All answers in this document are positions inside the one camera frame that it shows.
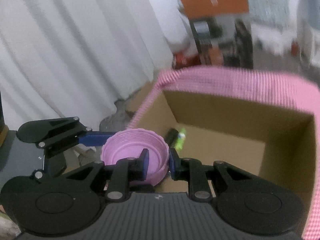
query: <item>green object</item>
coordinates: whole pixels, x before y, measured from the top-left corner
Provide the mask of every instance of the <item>green object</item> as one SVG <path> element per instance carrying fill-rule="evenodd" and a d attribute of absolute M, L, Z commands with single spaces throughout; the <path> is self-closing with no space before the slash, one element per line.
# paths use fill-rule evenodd
<path fill-rule="evenodd" d="M 182 150 L 185 140 L 186 140 L 186 129 L 182 128 L 178 134 L 176 143 L 174 145 L 174 148 L 176 149 L 177 153 L 179 153 Z"/>

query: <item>white curtain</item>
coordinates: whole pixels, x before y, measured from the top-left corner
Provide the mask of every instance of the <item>white curtain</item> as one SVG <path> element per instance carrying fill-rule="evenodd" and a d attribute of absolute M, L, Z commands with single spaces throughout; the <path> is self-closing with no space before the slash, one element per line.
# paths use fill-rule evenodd
<path fill-rule="evenodd" d="M 171 51 L 149 0 L 0 0 L 0 92 L 11 130 L 78 116 L 99 129 Z"/>

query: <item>white cloth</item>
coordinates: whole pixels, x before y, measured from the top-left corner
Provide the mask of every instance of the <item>white cloth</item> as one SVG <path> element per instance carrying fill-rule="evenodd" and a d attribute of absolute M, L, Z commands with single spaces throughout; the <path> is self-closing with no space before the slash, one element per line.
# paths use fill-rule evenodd
<path fill-rule="evenodd" d="M 148 0 L 0 0 L 6 124 L 78 116 L 99 129 L 172 53 Z"/>

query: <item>metal screw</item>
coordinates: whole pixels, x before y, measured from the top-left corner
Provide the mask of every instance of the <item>metal screw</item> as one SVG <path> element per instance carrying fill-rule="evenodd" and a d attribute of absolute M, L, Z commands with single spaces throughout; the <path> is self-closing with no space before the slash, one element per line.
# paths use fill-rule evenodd
<path fill-rule="evenodd" d="M 44 142 L 39 142 L 39 147 L 43 148 L 45 146 L 45 143 Z"/>
<path fill-rule="evenodd" d="M 111 191 L 107 194 L 107 197 L 110 199 L 120 199 L 122 196 L 123 194 L 119 191 Z"/>
<path fill-rule="evenodd" d="M 206 192 L 206 191 L 197 191 L 195 193 L 195 197 L 200 198 L 200 199 L 206 199 L 206 198 L 210 197 L 210 193 Z"/>
<path fill-rule="evenodd" d="M 41 179 L 41 178 L 42 178 L 42 172 L 41 172 L 41 171 L 37 171 L 37 172 L 35 173 L 35 177 L 36 177 L 37 179 Z"/>

